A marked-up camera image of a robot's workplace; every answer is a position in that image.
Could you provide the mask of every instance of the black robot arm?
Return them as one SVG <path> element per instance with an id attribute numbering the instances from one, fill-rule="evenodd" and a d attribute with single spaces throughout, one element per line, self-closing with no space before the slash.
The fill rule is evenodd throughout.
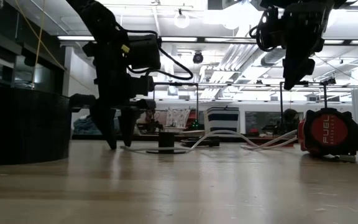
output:
<path id="1" fill-rule="evenodd" d="M 305 75 L 311 75 L 315 62 L 310 57 L 323 49 L 322 34 L 326 31 L 328 17 L 333 9 L 349 6 L 346 0 L 261 0 L 266 8 L 250 35 L 264 51 L 278 46 L 286 49 L 283 60 L 284 89 L 291 90 Z M 284 8 L 282 17 L 278 8 Z"/>

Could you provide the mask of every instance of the wooden table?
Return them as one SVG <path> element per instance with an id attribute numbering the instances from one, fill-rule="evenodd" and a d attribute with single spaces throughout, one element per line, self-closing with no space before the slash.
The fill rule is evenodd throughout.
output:
<path id="1" fill-rule="evenodd" d="M 358 163 L 297 147 L 153 155 L 73 141 L 67 160 L 0 167 L 0 223 L 355 224 Z"/>

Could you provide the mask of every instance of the black and white striped object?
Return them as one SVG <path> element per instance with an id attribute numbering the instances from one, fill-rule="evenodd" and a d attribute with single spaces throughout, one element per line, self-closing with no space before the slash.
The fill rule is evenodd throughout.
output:
<path id="1" fill-rule="evenodd" d="M 212 107 L 207 110 L 210 131 L 239 130 L 239 108 Z"/>

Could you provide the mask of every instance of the ceiling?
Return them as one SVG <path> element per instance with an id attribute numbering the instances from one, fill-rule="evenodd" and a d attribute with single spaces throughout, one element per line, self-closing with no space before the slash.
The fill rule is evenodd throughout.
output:
<path id="1" fill-rule="evenodd" d="M 6 1 L 17 7 L 15 0 Z M 256 25 L 261 15 L 261 12 L 256 11 L 247 2 L 236 4 L 223 11 L 207 11 L 207 0 L 161 0 L 161 5 L 158 7 L 151 6 L 152 0 L 131 0 L 131 5 L 128 5 L 128 0 L 99 1 L 112 10 L 117 22 L 126 29 L 154 30 L 162 36 L 243 37 L 250 27 Z M 18 0 L 18 2 L 24 14 L 40 25 L 43 0 Z M 182 16 L 178 15 L 179 8 L 182 8 Z M 47 16 L 44 29 L 49 34 L 90 34 L 82 20 L 65 0 L 46 1 L 45 13 Z M 187 27 L 180 28 L 187 22 Z M 325 38 L 358 39 L 358 11 L 334 11 L 329 24 L 324 34 Z M 75 45 L 75 48 L 84 60 L 91 61 L 81 53 L 78 45 Z M 263 55 L 254 45 L 177 43 L 163 44 L 163 48 L 187 66 L 196 75 L 194 81 L 197 82 L 214 80 L 213 82 L 220 83 L 239 83 L 241 80 L 241 83 L 253 83 L 256 79 L 261 79 L 265 83 L 278 83 L 282 80 L 281 60 L 278 60 L 274 66 L 259 68 L 260 58 Z M 202 51 L 203 63 L 196 65 L 192 62 L 195 51 Z M 338 83 L 346 84 L 351 80 L 351 70 L 358 66 L 358 47 L 325 46 L 323 51 L 317 53 L 313 59 L 316 61 L 316 68 L 312 76 L 306 77 L 307 80 L 320 80 L 334 76 Z M 238 72 L 217 73 L 221 79 L 212 78 L 217 72 L 216 67 L 224 62 L 227 67 L 231 68 L 238 65 Z M 183 72 L 180 67 L 169 63 L 165 65 L 163 62 L 162 69 L 165 66 L 173 66 L 175 73 Z M 155 79 L 166 80 L 163 76 L 155 76 Z M 218 92 L 226 91 L 227 87 L 205 89 L 218 89 L 216 95 L 212 96 L 217 97 Z"/>

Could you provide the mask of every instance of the white cable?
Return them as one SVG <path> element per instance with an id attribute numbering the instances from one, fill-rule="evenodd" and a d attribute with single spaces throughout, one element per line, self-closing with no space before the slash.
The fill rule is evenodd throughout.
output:
<path id="1" fill-rule="evenodd" d="M 182 151 L 186 151 L 187 152 L 191 152 L 191 151 L 194 151 L 196 149 L 196 147 L 201 143 L 203 142 L 206 138 L 210 137 L 210 136 L 213 136 L 215 134 L 234 134 L 236 136 L 239 136 L 240 138 L 244 139 L 246 142 L 248 142 L 250 145 L 254 146 L 254 147 L 249 147 L 249 146 L 241 146 L 242 148 L 244 149 L 249 149 L 249 150 L 256 150 L 256 149 L 273 149 L 275 147 L 281 147 L 281 146 L 284 146 L 286 144 L 289 144 L 293 141 L 296 141 L 297 138 L 293 138 L 293 139 L 290 139 L 290 140 L 287 140 L 283 143 L 280 143 L 278 145 L 274 145 L 274 146 L 269 146 L 279 140 L 282 140 L 283 138 L 285 138 L 286 136 L 289 136 L 289 135 L 292 135 L 292 134 L 296 134 L 297 130 L 294 130 L 294 131 L 291 131 L 289 133 L 286 133 L 276 139 L 273 139 L 269 142 L 266 142 L 265 144 L 263 145 L 256 145 L 255 143 L 253 143 L 251 140 L 249 140 L 247 137 L 243 136 L 242 134 L 240 133 L 237 133 L 235 131 L 229 131 L 229 130 L 217 130 L 217 131 L 211 131 L 210 133 L 204 135 L 200 140 L 198 140 L 191 148 L 189 147 L 144 147 L 144 148 L 138 148 L 138 149 L 133 149 L 133 148 L 130 148 L 130 147 L 127 147 L 127 146 L 121 146 L 121 149 L 123 150 L 127 150 L 127 151 L 131 151 L 131 152 L 140 152 L 140 151 L 167 151 L 167 150 L 182 150 Z"/>

